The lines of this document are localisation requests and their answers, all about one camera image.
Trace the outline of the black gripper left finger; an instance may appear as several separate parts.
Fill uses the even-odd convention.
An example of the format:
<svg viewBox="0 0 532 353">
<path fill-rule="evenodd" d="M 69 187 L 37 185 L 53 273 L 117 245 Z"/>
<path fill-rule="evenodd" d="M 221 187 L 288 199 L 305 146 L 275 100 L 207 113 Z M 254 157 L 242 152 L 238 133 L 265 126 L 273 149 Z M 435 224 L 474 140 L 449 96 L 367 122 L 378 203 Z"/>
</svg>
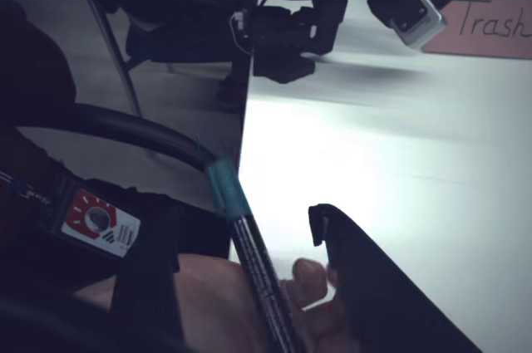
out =
<svg viewBox="0 0 532 353">
<path fill-rule="evenodd" d="M 141 352 L 184 352 L 185 337 L 170 262 L 123 264 L 110 315 Z"/>
</svg>

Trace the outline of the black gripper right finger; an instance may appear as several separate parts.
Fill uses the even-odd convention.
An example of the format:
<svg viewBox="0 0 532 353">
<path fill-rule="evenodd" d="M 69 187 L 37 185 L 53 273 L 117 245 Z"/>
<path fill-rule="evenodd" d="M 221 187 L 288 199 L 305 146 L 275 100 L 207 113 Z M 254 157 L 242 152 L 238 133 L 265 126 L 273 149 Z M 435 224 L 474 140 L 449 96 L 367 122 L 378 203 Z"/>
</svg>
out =
<svg viewBox="0 0 532 353">
<path fill-rule="evenodd" d="M 309 207 L 308 217 L 314 245 L 326 246 L 349 330 L 363 351 L 479 351 L 342 210 L 321 203 Z"/>
</svg>

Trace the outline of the woman's right hand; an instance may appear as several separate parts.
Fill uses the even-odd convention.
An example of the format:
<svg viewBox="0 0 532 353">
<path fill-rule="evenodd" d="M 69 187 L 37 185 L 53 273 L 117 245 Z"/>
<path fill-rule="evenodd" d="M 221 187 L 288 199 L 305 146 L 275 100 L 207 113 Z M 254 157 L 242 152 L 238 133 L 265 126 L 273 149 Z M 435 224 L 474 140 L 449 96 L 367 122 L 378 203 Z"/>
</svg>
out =
<svg viewBox="0 0 532 353">
<path fill-rule="evenodd" d="M 267 352 L 265 325 L 254 305 L 244 270 L 229 260 L 180 255 L 175 274 L 186 342 L 197 352 Z M 337 274 L 306 258 L 281 282 L 298 335 L 307 352 L 360 352 L 342 303 L 324 298 Z"/>
</svg>

